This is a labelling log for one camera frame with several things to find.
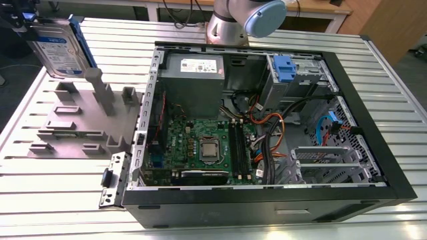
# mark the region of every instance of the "power supply label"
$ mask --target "power supply label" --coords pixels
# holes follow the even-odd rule
[[[76,50],[61,37],[38,37],[37,44],[53,69],[62,74],[81,74]]]
[[[182,59],[180,60],[180,71],[186,73],[216,73],[216,60]]]

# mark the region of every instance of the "desk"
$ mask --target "desk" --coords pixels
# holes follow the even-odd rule
[[[148,19],[150,22],[158,21],[158,8],[164,8],[162,0],[57,0],[57,2],[81,3],[81,4],[105,4],[145,7],[148,10]],[[189,0],[165,0],[166,7],[172,9],[189,9]],[[205,11],[213,11],[214,0],[198,0],[201,9]],[[299,0],[300,2],[300,14],[301,18],[312,19],[328,19],[329,24],[325,29],[325,33],[335,34],[345,20],[347,15],[352,14],[352,9],[345,2],[337,7],[329,4],[328,0]],[[287,16],[295,17],[297,14],[297,4],[292,3],[288,6]],[[197,10],[197,5],[193,4],[192,8]]]
[[[154,41],[204,43],[204,28],[85,18],[81,31],[112,90],[144,91]],[[145,230],[125,210],[98,210],[109,159],[26,158],[60,79],[41,69],[0,135],[0,235],[32,240],[360,240],[427,238],[427,114],[371,42],[356,35],[277,30],[249,45],[335,52],[417,199],[343,223]],[[68,78],[78,89],[84,79]]]

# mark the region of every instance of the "hard drive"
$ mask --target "hard drive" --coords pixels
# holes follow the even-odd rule
[[[21,36],[50,77],[84,78],[86,68],[97,66],[76,18],[37,17],[25,26],[32,34]]]

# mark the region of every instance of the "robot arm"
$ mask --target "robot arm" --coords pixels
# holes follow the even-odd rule
[[[209,43],[244,45],[248,35],[268,36],[287,15],[281,0],[214,0],[213,15],[206,26]]]

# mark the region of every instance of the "chip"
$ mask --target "chip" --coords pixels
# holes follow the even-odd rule
[[[202,145],[202,157],[216,157],[216,144],[214,143],[204,143]]]

